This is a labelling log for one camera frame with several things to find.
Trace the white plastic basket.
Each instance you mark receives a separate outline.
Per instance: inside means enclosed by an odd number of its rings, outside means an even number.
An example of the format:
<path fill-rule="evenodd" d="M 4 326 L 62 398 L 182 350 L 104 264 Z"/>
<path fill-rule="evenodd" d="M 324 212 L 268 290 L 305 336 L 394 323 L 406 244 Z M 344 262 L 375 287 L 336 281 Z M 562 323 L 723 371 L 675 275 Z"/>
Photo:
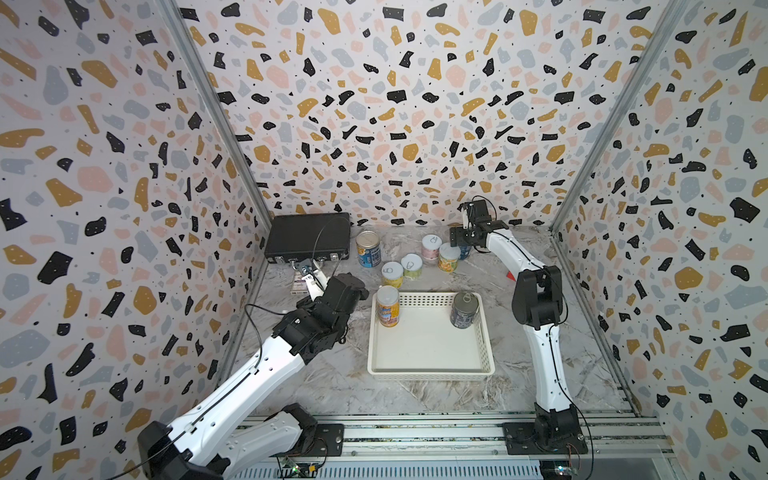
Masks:
<path fill-rule="evenodd" d="M 402 292 L 399 321 L 383 325 L 372 302 L 367 371 L 379 380 L 482 381 L 495 373 L 482 298 L 472 324 L 450 321 L 453 292 Z"/>

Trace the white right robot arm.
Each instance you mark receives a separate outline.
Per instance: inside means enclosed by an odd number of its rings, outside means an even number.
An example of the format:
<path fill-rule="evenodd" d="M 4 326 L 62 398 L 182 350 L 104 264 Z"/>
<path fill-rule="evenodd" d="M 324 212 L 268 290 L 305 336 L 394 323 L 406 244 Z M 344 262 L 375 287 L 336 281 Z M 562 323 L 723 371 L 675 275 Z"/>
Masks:
<path fill-rule="evenodd" d="M 514 277 L 511 311 L 523 327 L 536 381 L 535 417 L 531 432 L 509 432 L 508 446 L 532 445 L 543 453 L 586 454 L 591 432 L 568 391 L 559 347 L 560 326 L 568 306 L 561 270 L 536 259 L 516 240 L 507 225 L 488 210 L 486 198 L 474 197 L 459 206 L 462 225 L 450 228 L 453 247 L 473 247 L 495 255 Z"/>

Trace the yellow pineapple small can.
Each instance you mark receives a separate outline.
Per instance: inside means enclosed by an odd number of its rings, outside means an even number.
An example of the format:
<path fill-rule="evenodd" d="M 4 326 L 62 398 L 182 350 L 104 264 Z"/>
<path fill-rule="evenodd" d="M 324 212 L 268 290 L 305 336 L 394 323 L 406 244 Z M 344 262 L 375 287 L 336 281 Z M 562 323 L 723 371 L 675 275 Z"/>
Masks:
<path fill-rule="evenodd" d="M 382 284 L 400 289 L 404 281 L 404 268 L 401 263 L 390 261 L 381 269 Z"/>

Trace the playing card box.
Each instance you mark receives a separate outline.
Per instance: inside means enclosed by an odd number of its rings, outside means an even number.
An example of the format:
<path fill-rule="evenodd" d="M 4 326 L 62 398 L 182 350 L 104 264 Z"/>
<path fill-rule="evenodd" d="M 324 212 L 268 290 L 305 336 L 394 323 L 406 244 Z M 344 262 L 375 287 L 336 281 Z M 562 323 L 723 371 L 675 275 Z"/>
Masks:
<path fill-rule="evenodd" d="M 307 278 L 313 280 L 311 275 L 303 274 L 300 271 L 294 272 L 294 277 L 291 284 L 291 294 L 295 296 L 304 297 L 309 294 L 309 287 L 307 285 Z"/>

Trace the green peach can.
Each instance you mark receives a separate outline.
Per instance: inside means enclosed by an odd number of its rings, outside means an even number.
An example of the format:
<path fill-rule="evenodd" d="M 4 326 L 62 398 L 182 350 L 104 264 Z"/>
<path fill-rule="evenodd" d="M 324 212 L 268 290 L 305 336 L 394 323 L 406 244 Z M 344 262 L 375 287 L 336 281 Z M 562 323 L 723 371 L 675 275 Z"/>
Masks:
<path fill-rule="evenodd" d="M 443 243 L 438 251 L 438 268 L 447 273 L 455 272 L 460 257 L 461 249 L 458 246 Z"/>

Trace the left aluminium corner post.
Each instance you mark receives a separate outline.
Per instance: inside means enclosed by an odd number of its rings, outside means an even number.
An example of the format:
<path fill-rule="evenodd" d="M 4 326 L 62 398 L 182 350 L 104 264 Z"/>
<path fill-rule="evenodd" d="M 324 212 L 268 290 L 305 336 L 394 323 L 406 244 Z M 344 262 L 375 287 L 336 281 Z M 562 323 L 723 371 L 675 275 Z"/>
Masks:
<path fill-rule="evenodd" d="M 195 48 L 195 42 L 188 32 L 184 19 L 176 1 L 157 0 L 155 2 L 159 15 L 170 30 L 170 35 L 176 42 L 181 58 L 189 68 L 190 77 L 200 92 L 202 103 L 209 112 L 212 123 L 217 128 L 228 153 L 242 179 L 245 189 L 254 204 L 256 216 L 267 230 L 271 228 L 271 219 L 266 204 L 257 187 L 256 181 L 240 148 L 239 142 L 229 124 L 219 101 L 217 92 L 212 86 L 202 58 Z"/>

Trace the aluminium corner post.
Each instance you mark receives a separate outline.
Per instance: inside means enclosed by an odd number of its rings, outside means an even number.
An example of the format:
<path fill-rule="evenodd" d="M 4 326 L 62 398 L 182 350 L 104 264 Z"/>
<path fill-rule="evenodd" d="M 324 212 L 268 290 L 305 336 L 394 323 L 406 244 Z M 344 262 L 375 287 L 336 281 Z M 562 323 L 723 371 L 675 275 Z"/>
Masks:
<path fill-rule="evenodd" d="M 202 58 L 195 48 L 195 42 L 188 32 L 184 19 L 176 1 L 157 0 L 155 2 L 159 15 L 170 30 L 170 35 L 176 42 L 181 58 L 189 68 L 190 77 L 200 92 L 202 103 L 209 112 L 212 123 L 217 128 L 228 153 L 242 179 L 245 189 L 254 204 L 256 216 L 267 230 L 271 228 L 271 219 L 266 204 L 257 187 L 256 181 L 240 148 L 239 142 L 229 124 L 219 101 L 217 92 L 212 86 Z"/>
<path fill-rule="evenodd" d="M 646 44 L 644 53 L 640 56 L 625 87 L 617 97 L 616 105 L 607 116 L 604 127 L 589 150 L 582 167 L 575 176 L 574 182 L 553 220 L 549 229 L 550 237 L 553 240 L 557 239 L 557 232 L 564 226 L 570 208 L 576 203 L 580 192 L 590 178 L 590 174 L 594 171 L 602 154 L 608 148 L 623 118 L 628 114 L 646 78 L 674 32 L 677 23 L 684 15 L 688 4 L 689 2 L 685 0 L 674 0 L 669 1 L 665 7 L 655 31 Z"/>

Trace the dark tomato tin can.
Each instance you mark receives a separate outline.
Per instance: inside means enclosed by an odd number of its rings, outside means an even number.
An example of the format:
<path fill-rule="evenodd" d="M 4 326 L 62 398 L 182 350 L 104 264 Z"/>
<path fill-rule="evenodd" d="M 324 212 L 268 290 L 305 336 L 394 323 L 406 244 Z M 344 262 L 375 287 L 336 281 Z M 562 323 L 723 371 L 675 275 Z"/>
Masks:
<path fill-rule="evenodd" d="M 450 322 L 457 329 L 467 329 L 473 325 L 478 311 L 477 296 L 469 291 L 459 291 L 452 300 Z"/>

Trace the black briefcase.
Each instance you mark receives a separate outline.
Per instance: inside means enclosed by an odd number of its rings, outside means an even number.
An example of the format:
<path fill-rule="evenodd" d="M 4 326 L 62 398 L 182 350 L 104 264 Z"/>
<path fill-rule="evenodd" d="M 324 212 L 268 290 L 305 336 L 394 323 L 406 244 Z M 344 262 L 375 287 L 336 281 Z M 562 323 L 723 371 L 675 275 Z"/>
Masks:
<path fill-rule="evenodd" d="M 351 221 L 346 212 L 280 215 L 271 222 L 264 255 L 271 264 L 345 260 L 350 243 Z"/>

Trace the pink small can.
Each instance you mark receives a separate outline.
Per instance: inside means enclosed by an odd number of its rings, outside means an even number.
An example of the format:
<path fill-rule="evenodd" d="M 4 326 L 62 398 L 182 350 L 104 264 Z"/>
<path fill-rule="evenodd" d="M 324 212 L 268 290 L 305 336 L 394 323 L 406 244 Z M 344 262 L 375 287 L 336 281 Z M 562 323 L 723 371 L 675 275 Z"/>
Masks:
<path fill-rule="evenodd" d="M 443 240 L 436 234 L 427 234 L 421 240 L 421 256 L 426 262 L 437 262 Z"/>

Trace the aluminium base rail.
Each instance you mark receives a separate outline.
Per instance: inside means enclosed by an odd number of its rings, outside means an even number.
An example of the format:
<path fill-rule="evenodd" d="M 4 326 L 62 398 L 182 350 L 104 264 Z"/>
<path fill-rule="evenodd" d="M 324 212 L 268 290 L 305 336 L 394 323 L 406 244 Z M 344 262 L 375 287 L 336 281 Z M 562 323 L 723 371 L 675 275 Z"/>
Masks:
<path fill-rule="evenodd" d="M 682 479 L 658 421 L 628 412 L 586 415 L 585 453 L 515 445 L 522 413 L 320 415 L 308 456 L 250 460 L 239 479 Z"/>

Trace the light green small can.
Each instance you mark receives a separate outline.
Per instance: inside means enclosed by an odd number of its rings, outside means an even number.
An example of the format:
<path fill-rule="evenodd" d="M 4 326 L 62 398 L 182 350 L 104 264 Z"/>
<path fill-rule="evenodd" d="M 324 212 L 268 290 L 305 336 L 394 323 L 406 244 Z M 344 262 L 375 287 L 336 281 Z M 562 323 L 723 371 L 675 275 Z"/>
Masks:
<path fill-rule="evenodd" d="M 403 268 L 403 275 L 410 280 L 419 279 L 422 275 L 423 260 L 416 253 L 409 253 L 402 257 L 401 266 Z"/>

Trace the right aluminium corner post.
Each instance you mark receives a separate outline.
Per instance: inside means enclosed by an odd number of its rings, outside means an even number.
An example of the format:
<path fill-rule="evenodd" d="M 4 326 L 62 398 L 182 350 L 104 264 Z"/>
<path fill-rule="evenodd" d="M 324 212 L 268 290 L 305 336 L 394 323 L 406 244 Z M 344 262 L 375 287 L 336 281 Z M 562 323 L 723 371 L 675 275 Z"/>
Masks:
<path fill-rule="evenodd" d="M 640 56 L 625 87 L 617 97 L 616 105 L 607 116 L 604 127 L 589 150 L 582 167 L 575 176 L 574 182 L 553 220 L 549 229 L 550 237 L 553 240 L 557 239 L 557 232 L 564 226 L 570 208 L 576 203 L 580 192 L 590 178 L 590 174 L 594 171 L 602 154 L 608 148 L 623 118 L 628 114 L 646 78 L 674 32 L 677 23 L 684 15 L 688 4 L 689 2 L 685 0 L 674 0 L 669 1 L 665 7 L 655 31 L 646 44 L 644 53 Z"/>

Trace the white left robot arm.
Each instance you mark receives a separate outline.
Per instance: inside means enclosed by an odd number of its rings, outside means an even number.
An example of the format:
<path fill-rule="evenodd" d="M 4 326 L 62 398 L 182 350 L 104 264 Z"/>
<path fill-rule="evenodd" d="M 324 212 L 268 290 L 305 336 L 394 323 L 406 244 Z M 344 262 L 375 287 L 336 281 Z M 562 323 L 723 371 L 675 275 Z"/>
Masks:
<path fill-rule="evenodd" d="M 151 422 L 138 436 L 148 479 L 228 479 L 270 457 L 332 455 L 339 425 L 321 425 L 299 404 L 254 427 L 240 427 L 274 390 L 320 353 L 342 342 L 369 292 L 350 273 L 308 275 L 309 296 L 284 314 L 259 351 L 212 394 L 170 424 Z"/>

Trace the tall yellow orange can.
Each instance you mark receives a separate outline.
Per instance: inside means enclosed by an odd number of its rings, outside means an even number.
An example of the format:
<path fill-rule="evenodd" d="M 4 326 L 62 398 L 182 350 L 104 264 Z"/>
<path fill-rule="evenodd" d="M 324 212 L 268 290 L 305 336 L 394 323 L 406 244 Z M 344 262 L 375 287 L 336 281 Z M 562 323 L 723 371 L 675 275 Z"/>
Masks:
<path fill-rule="evenodd" d="M 379 323 L 391 328 L 399 322 L 399 291 L 397 288 L 385 285 L 376 292 L 375 313 Z"/>

